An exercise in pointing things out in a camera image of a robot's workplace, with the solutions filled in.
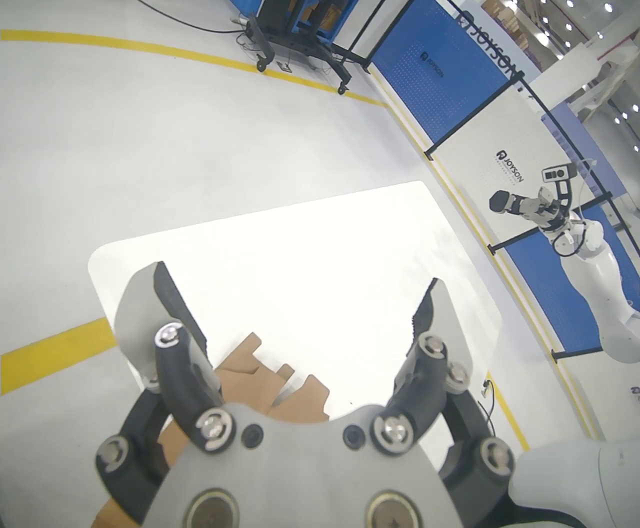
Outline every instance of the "bolt head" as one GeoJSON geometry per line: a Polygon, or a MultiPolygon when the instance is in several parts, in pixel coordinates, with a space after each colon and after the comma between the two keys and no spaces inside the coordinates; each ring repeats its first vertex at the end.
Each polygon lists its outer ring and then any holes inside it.
{"type": "Polygon", "coordinates": [[[444,352],[444,342],[435,335],[430,335],[424,344],[434,354],[442,354],[444,352]]]}
{"type": "Polygon", "coordinates": [[[406,427],[394,417],[385,420],[384,432],[392,442],[404,442],[407,435],[406,427]]]}
{"type": "Polygon", "coordinates": [[[210,416],[202,424],[202,436],[209,440],[221,438],[225,432],[225,425],[219,416],[210,416]]]}
{"type": "Polygon", "coordinates": [[[459,365],[457,363],[452,363],[451,365],[449,365],[449,376],[453,381],[457,383],[464,383],[465,374],[466,372],[462,365],[459,365]]]}
{"type": "Polygon", "coordinates": [[[118,458],[122,455],[122,450],[118,445],[118,442],[109,442],[104,445],[100,450],[100,458],[105,464],[113,464],[118,461],[118,458]]]}
{"type": "Polygon", "coordinates": [[[178,337],[178,329],[175,326],[167,326],[160,334],[160,341],[170,343],[178,337]]]}
{"type": "Polygon", "coordinates": [[[497,468],[504,468],[509,465],[509,452],[499,444],[493,444],[489,448],[489,460],[497,468]]]}

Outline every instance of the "white panel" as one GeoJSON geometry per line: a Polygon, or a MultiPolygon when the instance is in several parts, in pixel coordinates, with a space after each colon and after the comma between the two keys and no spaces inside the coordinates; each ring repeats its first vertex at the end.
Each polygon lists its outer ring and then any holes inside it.
{"type": "Polygon", "coordinates": [[[597,77],[600,68],[596,56],[579,44],[534,79],[531,88],[547,108],[554,108],[597,77]]]}
{"type": "MultiPolygon", "coordinates": [[[[380,0],[359,0],[333,42],[338,46],[348,49],[379,1],[380,0]]],[[[407,0],[385,0],[380,11],[377,12],[369,24],[369,27],[354,46],[353,52],[361,57],[366,57],[373,50],[380,38],[382,38],[384,32],[406,3],[407,0]]]]}
{"type": "MultiPolygon", "coordinates": [[[[494,192],[504,189],[521,196],[536,196],[544,184],[545,167],[569,161],[554,137],[515,88],[508,89],[462,127],[436,152],[451,177],[473,201],[497,240],[507,240],[534,225],[521,217],[489,210],[494,192]],[[505,152],[504,159],[498,153],[505,152]]],[[[593,194],[579,176],[571,180],[573,206],[593,194]]]]}
{"type": "Polygon", "coordinates": [[[110,321],[131,275],[161,259],[211,343],[213,364],[256,332],[267,365],[286,362],[326,384],[331,418],[386,403],[412,343],[412,315],[434,276],[461,321],[476,387],[502,326],[421,182],[108,244],[89,270],[110,321]]]}

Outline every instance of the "black metal frame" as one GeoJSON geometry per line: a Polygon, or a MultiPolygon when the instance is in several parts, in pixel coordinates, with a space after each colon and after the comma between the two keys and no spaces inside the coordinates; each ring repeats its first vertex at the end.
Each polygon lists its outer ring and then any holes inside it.
{"type": "Polygon", "coordinates": [[[334,56],[334,48],[321,42],[317,37],[317,30],[328,12],[332,2],[322,0],[314,12],[311,27],[293,32],[294,25],[304,7],[304,0],[297,0],[288,18],[288,2],[282,0],[272,0],[272,9],[261,9],[256,17],[253,13],[249,16],[246,27],[246,34],[252,38],[264,54],[258,53],[256,67],[259,72],[266,70],[266,67],[275,59],[275,51],[271,44],[277,44],[285,48],[300,52],[307,57],[315,57],[327,62],[331,69],[340,77],[338,93],[343,94],[347,90],[347,84],[351,80],[351,74],[344,67],[344,59],[337,60],[334,56]]]}
{"type": "MultiPolygon", "coordinates": [[[[468,26],[474,28],[478,33],[481,32],[480,28],[475,24],[475,22],[472,21],[472,20],[469,20],[469,18],[453,2],[453,0],[447,0],[447,2],[459,13],[458,17],[461,17],[462,19],[464,19],[465,22],[468,24],[468,26]]],[[[409,7],[412,5],[412,3],[413,3],[413,0],[408,0],[408,2],[404,5],[402,10],[397,14],[397,16],[395,17],[393,22],[390,24],[390,26],[387,28],[387,30],[384,32],[383,36],[380,38],[378,43],[374,46],[373,50],[366,57],[366,61],[364,63],[364,67],[365,68],[368,67],[371,64],[373,56],[376,54],[376,52],[378,51],[378,49],[380,48],[382,43],[388,37],[389,33],[391,33],[391,31],[393,31],[393,29],[395,28],[396,24],[400,21],[400,19],[402,19],[402,17],[406,13],[407,9],[409,9],[409,7]]],[[[497,55],[498,60],[500,60],[500,59],[504,60],[505,59],[505,55],[503,53],[501,53],[501,50],[490,39],[487,39],[487,45],[489,45],[490,48],[492,49],[492,51],[497,55]]],[[[560,123],[558,122],[556,117],[552,114],[551,110],[549,110],[549,108],[546,107],[546,105],[542,102],[542,100],[540,99],[538,94],[535,93],[533,91],[533,89],[529,86],[527,81],[524,79],[524,73],[522,71],[517,72],[515,70],[513,70],[511,73],[512,73],[512,75],[511,75],[511,77],[509,78],[509,80],[506,83],[504,83],[500,88],[498,88],[498,90],[496,90],[485,101],[483,101],[480,105],[478,105],[477,108],[475,108],[473,111],[471,111],[460,123],[456,124],[442,138],[440,138],[438,141],[436,141],[428,150],[426,150],[424,152],[424,155],[430,161],[432,161],[433,160],[433,153],[435,152],[435,150],[437,150],[438,147],[440,147],[445,141],[447,141],[451,136],[453,136],[456,132],[458,132],[465,124],[467,124],[469,121],[471,121],[471,119],[473,119],[480,112],[482,112],[482,110],[484,110],[489,104],[491,104],[493,101],[495,101],[495,99],[500,97],[500,95],[502,95],[510,86],[514,86],[515,84],[520,83],[521,84],[521,88],[519,88],[518,91],[522,91],[524,89],[524,90],[527,90],[527,92],[529,92],[530,97],[532,99],[534,99],[538,103],[540,108],[547,114],[547,116],[549,117],[551,122],[555,125],[555,127],[558,130],[558,132],[566,140],[566,142],[569,145],[569,147],[571,147],[573,149],[573,152],[579,158],[580,162],[582,162],[583,166],[588,171],[588,175],[590,175],[593,178],[594,183],[597,185],[598,189],[601,192],[600,196],[598,196],[598,197],[594,198],[593,200],[585,203],[582,206],[582,208],[583,209],[588,209],[588,208],[593,207],[593,206],[595,206],[597,204],[601,204],[603,202],[607,202],[611,206],[611,209],[613,210],[613,212],[616,215],[618,221],[620,222],[620,228],[617,228],[616,230],[624,230],[624,232],[626,233],[627,237],[629,238],[632,246],[636,250],[636,253],[638,254],[638,256],[640,256],[640,247],[638,247],[638,243],[636,242],[636,240],[634,239],[633,235],[631,234],[631,231],[629,230],[629,228],[627,226],[627,223],[622,218],[622,215],[620,214],[618,208],[616,207],[616,204],[613,202],[611,192],[605,189],[604,185],[602,184],[602,182],[600,181],[598,176],[594,173],[590,163],[587,160],[584,159],[584,156],[582,155],[580,150],[576,147],[576,145],[571,140],[569,135],[564,131],[564,129],[562,128],[562,126],[560,125],[560,123]]],[[[535,234],[537,232],[538,232],[537,228],[530,229],[530,230],[528,230],[528,231],[526,231],[524,233],[521,233],[520,235],[517,235],[515,237],[512,237],[511,239],[506,240],[504,242],[500,242],[500,243],[495,244],[495,245],[489,244],[488,245],[488,249],[491,252],[491,254],[493,256],[495,256],[497,250],[505,248],[505,247],[515,243],[515,242],[520,241],[520,240],[523,240],[523,239],[525,239],[525,238],[527,238],[527,237],[529,237],[529,236],[531,236],[531,235],[533,235],[533,234],[535,234]]],[[[557,362],[558,359],[570,358],[570,357],[573,357],[573,356],[580,356],[580,355],[585,355],[585,354],[592,354],[592,353],[597,353],[597,352],[600,352],[600,351],[602,351],[602,348],[600,348],[600,347],[586,349],[586,350],[580,350],[580,351],[576,351],[576,352],[565,352],[565,351],[555,352],[555,351],[552,350],[551,351],[551,355],[552,355],[554,361],[557,362]]]]}
{"type": "Polygon", "coordinates": [[[586,348],[584,350],[578,350],[576,352],[564,352],[564,351],[555,352],[554,350],[552,350],[551,357],[554,359],[556,363],[558,363],[559,359],[573,358],[576,356],[585,356],[587,354],[595,354],[596,352],[602,352],[602,347],[596,346],[594,348],[586,348]]]}

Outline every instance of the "screw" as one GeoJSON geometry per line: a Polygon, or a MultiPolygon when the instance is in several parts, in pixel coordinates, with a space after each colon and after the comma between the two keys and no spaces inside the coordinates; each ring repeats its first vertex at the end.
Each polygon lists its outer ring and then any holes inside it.
{"type": "Polygon", "coordinates": [[[100,452],[100,458],[105,464],[113,464],[114,462],[117,462],[121,455],[122,450],[115,441],[109,442],[100,452]]]}
{"type": "Polygon", "coordinates": [[[447,378],[445,389],[451,394],[462,394],[469,386],[469,374],[467,370],[456,362],[447,365],[447,378]]]}
{"type": "Polygon", "coordinates": [[[449,365],[449,376],[453,381],[456,381],[457,383],[465,382],[465,370],[462,365],[459,365],[457,363],[452,363],[451,365],[449,365]]]}
{"type": "Polygon", "coordinates": [[[486,466],[502,477],[511,475],[511,452],[509,446],[499,438],[486,439],[480,448],[486,466]]]}
{"type": "Polygon", "coordinates": [[[406,427],[400,423],[398,418],[391,416],[385,420],[384,434],[390,442],[404,442],[406,427]]]}
{"type": "Polygon", "coordinates": [[[160,348],[171,348],[178,342],[178,330],[182,328],[182,323],[168,323],[156,332],[154,341],[160,348]]]}
{"type": "Polygon", "coordinates": [[[170,343],[171,341],[173,341],[176,337],[178,337],[178,329],[171,325],[171,326],[167,326],[161,333],[160,333],[160,341],[162,341],[163,343],[170,343]]]}
{"type": "Polygon", "coordinates": [[[225,432],[225,425],[220,416],[213,415],[204,420],[200,430],[202,431],[202,436],[209,440],[215,440],[222,437],[225,432]]]}
{"type": "Polygon", "coordinates": [[[125,461],[129,452],[126,438],[120,435],[107,438],[98,448],[98,457],[105,464],[104,471],[111,473],[118,469],[125,461]]]}
{"type": "Polygon", "coordinates": [[[428,332],[422,332],[418,336],[418,344],[427,356],[434,359],[444,358],[445,345],[438,336],[431,335],[428,332]]]}
{"type": "Polygon", "coordinates": [[[196,428],[205,439],[204,450],[207,452],[218,452],[226,448],[236,433],[231,414],[218,407],[204,411],[196,420],[196,428]]]}
{"type": "Polygon", "coordinates": [[[442,339],[434,335],[430,335],[426,339],[425,344],[427,348],[434,354],[442,354],[444,350],[444,343],[442,342],[442,339]]]}
{"type": "Polygon", "coordinates": [[[499,444],[493,444],[489,448],[489,460],[498,469],[507,467],[509,464],[509,451],[499,444]]]}

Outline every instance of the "cardboard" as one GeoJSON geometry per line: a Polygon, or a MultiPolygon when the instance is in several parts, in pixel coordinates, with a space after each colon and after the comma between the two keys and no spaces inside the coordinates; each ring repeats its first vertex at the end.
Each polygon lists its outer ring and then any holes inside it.
{"type": "MultiPolygon", "coordinates": [[[[296,0],[291,0],[291,3],[289,4],[289,13],[293,11],[293,8],[295,7],[295,5],[296,5],[296,0]]],[[[302,22],[308,21],[309,17],[311,16],[311,13],[317,6],[318,4],[313,4],[312,6],[309,6],[303,9],[302,12],[300,13],[300,21],[302,22]]],[[[335,4],[332,4],[329,7],[327,14],[324,16],[323,21],[320,24],[320,28],[324,29],[325,31],[331,31],[335,23],[340,18],[341,14],[342,14],[342,9],[335,4]]]]}
{"type": "MultiPolygon", "coordinates": [[[[302,387],[279,404],[275,400],[294,369],[285,364],[278,372],[263,365],[253,353],[262,344],[251,333],[229,354],[216,369],[222,384],[222,394],[227,403],[244,403],[252,409],[277,420],[299,424],[326,422],[324,404],[329,397],[327,389],[315,376],[309,376],[302,387]]],[[[159,442],[169,466],[175,464],[189,440],[176,423],[171,422],[160,434],[159,442]]],[[[100,510],[92,528],[136,528],[113,499],[100,510]]]]}

